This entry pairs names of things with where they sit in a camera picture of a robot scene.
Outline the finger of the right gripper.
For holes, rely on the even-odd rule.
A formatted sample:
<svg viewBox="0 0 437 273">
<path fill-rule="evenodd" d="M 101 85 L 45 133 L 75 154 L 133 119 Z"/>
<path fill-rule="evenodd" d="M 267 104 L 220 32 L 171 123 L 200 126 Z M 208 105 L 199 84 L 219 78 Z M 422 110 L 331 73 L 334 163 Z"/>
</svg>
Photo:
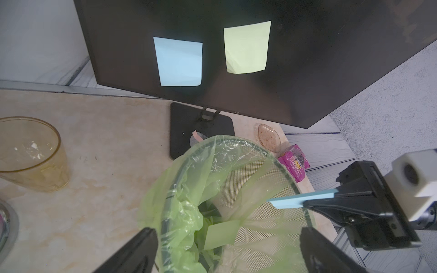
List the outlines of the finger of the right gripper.
<svg viewBox="0 0 437 273">
<path fill-rule="evenodd" d="M 394 210 L 377 199 L 320 199 L 308 200 L 303 207 L 327 217 L 345 227 L 380 218 L 391 218 Z"/>
</svg>

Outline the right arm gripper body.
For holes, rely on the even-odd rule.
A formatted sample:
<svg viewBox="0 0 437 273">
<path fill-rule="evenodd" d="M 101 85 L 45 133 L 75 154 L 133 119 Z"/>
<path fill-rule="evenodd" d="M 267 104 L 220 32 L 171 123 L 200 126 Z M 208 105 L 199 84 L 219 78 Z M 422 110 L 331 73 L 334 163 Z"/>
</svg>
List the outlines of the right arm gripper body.
<svg viewBox="0 0 437 273">
<path fill-rule="evenodd" d="M 343 227 L 351 245 L 367 251 L 417 248 L 416 232 L 374 162 L 355 161 L 336 179 L 341 199 L 377 199 L 394 210 L 391 218 L 380 218 Z"/>
</svg>

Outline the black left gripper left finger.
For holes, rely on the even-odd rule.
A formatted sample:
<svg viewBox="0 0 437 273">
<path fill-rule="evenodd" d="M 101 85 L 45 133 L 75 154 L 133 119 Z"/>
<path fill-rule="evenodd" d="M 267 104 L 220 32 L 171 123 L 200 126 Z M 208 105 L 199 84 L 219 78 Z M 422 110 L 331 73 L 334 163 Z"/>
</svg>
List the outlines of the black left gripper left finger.
<svg viewBox="0 0 437 273">
<path fill-rule="evenodd" d="M 145 227 L 94 273 L 150 273 L 158 249 L 155 229 Z"/>
</svg>

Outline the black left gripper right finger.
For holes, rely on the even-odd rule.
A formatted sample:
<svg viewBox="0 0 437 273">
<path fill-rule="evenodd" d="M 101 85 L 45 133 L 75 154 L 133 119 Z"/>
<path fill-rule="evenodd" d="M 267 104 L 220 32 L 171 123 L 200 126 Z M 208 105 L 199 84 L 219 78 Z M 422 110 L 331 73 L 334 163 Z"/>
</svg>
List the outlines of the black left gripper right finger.
<svg viewBox="0 0 437 273">
<path fill-rule="evenodd" d="M 366 273 L 337 246 L 313 227 L 303 227 L 300 249 L 310 273 Z"/>
</svg>

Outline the blue sticky note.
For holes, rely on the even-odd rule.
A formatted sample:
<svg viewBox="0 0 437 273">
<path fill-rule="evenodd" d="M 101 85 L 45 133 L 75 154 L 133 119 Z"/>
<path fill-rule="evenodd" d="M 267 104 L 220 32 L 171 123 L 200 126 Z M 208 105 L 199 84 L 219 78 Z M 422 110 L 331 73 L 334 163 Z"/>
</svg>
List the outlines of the blue sticky note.
<svg viewBox="0 0 437 273">
<path fill-rule="evenodd" d="M 199 86 L 203 44 L 154 37 L 161 86 Z"/>
<path fill-rule="evenodd" d="M 268 202 L 276 209 L 296 209 L 303 208 L 303 203 L 308 200 L 332 199 L 338 192 L 337 189 L 330 189 L 269 199 Z"/>
</svg>

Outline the pink sticky note strip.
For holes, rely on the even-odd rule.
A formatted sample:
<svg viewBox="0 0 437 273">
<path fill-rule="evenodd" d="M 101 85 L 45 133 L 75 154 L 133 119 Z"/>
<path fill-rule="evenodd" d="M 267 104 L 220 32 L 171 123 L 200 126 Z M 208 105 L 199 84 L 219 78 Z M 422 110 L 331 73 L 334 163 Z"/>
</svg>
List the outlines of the pink sticky note strip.
<svg viewBox="0 0 437 273">
<path fill-rule="evenodd" d="M 204 141 L 206 136 L 197 130 L 192 132 L 192 135 L 190 137 L 190 146 L 194 146 L 202 141 Z"/>
</svg>

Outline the green sticky note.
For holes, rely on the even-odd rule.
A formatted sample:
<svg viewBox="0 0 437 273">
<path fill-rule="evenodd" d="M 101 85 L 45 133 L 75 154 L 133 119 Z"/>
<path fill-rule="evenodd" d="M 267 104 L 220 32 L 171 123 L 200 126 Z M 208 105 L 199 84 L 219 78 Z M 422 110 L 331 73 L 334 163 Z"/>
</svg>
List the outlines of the green sticky note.
<svg viewBox="0 0 437 273">
<path fill-rule="evenodd" d="M 246 74 L 266 68 L 271 21 L 224 28 L 227 72 Z"/>
</svg>

